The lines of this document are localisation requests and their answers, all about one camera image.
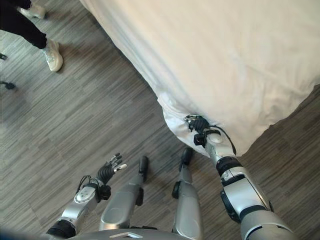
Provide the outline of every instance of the wooden floor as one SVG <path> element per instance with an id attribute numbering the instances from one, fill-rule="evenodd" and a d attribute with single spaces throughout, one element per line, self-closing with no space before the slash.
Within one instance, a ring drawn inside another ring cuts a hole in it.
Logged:
<path id="1" fill-rule="evenodd" d="M 1 32 L 1 225 L 43 233 L 62 213 L 83 175 L 114 153 L 129 167 L 111 181 L 116 191 L 150 159 L 144 205 L 133 226 L 172 229 L 182 144 L 167 128 L 151 88 L 78 0 L 39 0 L 49 11 L 33 20 L 61 42 L 64 67 L 51 73 L 41 52 Z M 240 158 L 278 213 L 301 239 L 320 239 L 320 87 L 288 119 L 267 130 Z M 200 154 L 191 163 L 207 240 L 238 240 L 220 199 L 219 176 Z M 102 202 L 83 232 L 96 231 Z"/>

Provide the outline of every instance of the black cable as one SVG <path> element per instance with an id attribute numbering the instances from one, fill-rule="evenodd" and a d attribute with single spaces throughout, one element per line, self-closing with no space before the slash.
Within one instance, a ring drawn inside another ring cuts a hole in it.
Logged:
<path id="1" fill-rule="evenodd" d="M 77 188 L 75 194 L 77 194 L 77 193 L 80 191 L 80 188 L 81 188 L 82 184 L 85 182 L 85 180 L 86 180 L 87 178 L 90 179 L 91 176 L 90 176 L 90 175 L 85 175 L 85 176 L 83 176 L 83 177 L 81 178 L 80 183 L 79 183 L 79 185 L 78 185 L 78 188 Z"/>
<path id="2" fill-rule="evenodd" d="M 236 147 L 235 147 L 234 143 L 231 141 L 231 138 L 229 137 L 229 135 L 225 132 L 225 130 L 223 130 L 221 127 L 219 127 L 219 126 L 217 126 L 217 125 L 211 125 L 211 126 L 209 126 L 209 127 L 217 128 L 217 129 L 221 130 L 221 131 L 226 135 L 226 137 L 228 138 L 228 140 L 230 141 L 234 155 L 237 155 Z"/>

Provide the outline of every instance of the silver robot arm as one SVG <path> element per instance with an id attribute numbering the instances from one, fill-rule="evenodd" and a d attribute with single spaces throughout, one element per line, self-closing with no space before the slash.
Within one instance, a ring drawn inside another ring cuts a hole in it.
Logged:
<path id="1" fill-rule="evenodd" d="M 196 130 L 194 144 L 202 145 L 217 169 L 223 190 L 221 198 L 230 218 L 241 223 L 243 240 L 297 240 L 293 231 L 278 215 L 263 191 L 236 157 L 228 135 L 218 126 L 210 126 L 199 115 L 184 119 L 189 129 Z"/>
<path id="2" fill-rule="evenodd" d="M 117 171 L 127 167 L 126 164 L 121 164 L 120 158 L 121 155 L 117 153 L 99 169 L 97 177 L 86 175 L 81 179 L 73 200 L 46 232 L 47 235 L 68 239 L 79 233 L 89 213 L 101 200 L 108 200 L 111 196 L 111 188 L 107 182 Z"/>

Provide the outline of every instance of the white sneaker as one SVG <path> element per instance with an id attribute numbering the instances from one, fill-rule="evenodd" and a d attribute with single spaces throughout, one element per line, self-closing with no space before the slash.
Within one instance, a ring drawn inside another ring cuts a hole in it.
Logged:
<path id="1" fill-rule="evenodd" d="M 35 5 L 33 3 L 31 3 L 31 7 L 29 9 L 19 7 L 18 11 L 29 19 L 33 17 L 36 17 L 38 19 L 44 19 L 46 15 L 46 10 L 44 7 Z"/>
<path id="2" fill-rule="evenodd" d="M 64 63 L 64 59 L 59 53 L 59 43 L 51 39 L 47 39 L 45 48 L 41 50 L 45 55 L 45 59 L 49 65 L 50 71 L 59 71 Z"/>

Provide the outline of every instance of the white bed sheet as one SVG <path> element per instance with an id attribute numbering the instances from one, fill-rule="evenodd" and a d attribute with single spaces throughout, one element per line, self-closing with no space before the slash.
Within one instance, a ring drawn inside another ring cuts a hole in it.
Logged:
<path id="1" fill-rule="evenodd" d="M 319 0 L 80 0 L 152 87 L 171 131 L 200 114 L 240 156 L 320 83 Z"/>

